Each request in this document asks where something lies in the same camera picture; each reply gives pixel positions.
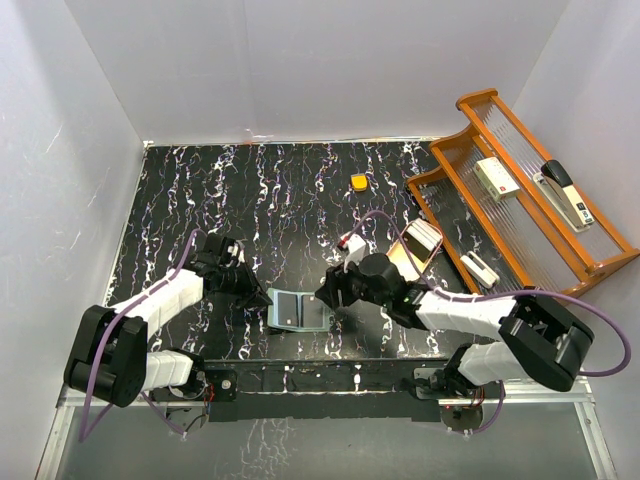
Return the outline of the green card holder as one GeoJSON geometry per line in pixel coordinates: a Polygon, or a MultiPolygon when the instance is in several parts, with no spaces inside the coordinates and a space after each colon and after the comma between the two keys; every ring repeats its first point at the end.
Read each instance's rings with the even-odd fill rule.
{"type": "Polygon", "coordinates": [[[268,294],[268,296],[271,298],[271,300],[273,302],[273,305],[268,307],[268,313],[267,313],[267,325],[270,328],[273,328],[273,329],[276,329],[276,330],[281,330],[281,331],[287,331],[287,332],[296,332],[296,333],[323,333],[323,332],[328,332],[330,330],[331,311],[329,310],[329,308],[327,306],[326,306],[326,312],[329,315],[329,329],[327,331],[322,331],[322,332],[309,331],[308,329],[303,328],[302,325],[301,325],[301,299],[302,299],[302,296],[303,295],[315,295],[313,292],[292,292],[292,291],[269,288],[267,290],[267,294],[268,294]],[[276,314],[277,314],[276,296],[277,296],[278,292],[289,292],[289,293],[295,293],[295,294],[298,295],[299,326],[297,328],[280,327],[280,326],[276,325],[276,314]]]}

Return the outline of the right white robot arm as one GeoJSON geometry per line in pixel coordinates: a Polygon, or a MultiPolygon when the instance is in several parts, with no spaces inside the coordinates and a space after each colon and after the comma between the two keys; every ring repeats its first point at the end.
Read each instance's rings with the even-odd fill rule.
{"type": "Polygon", "coordinates": [[[552,297],[532,290],[484,300],[476,295],[439,294],[405,280],[381,253],[327,269],[316,297],[328,307],[357,301],[380,306],[405,328],[456,330],[488,338],[463,344],[446,366],[419,386],[466,397],[491,382],[531,379],[569,391],[593,343],[592,330],[552,297]]]}

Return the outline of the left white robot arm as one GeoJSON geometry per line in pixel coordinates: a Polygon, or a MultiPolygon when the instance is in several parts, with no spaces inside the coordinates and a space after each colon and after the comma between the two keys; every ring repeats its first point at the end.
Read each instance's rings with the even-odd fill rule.
{"type": "Polygon", "coordinates": [[[118,407],[160,388],[197,398],[207,383],[202,358],[180,349],[151,352],[148,343],[182,311],[217,294],[240,309],[272,303],[245,259],[242,242],[210,232],[201,248],[188,246],[178,265],[150,287],[127,301],[84,312],[64,384],[118,407]]]}

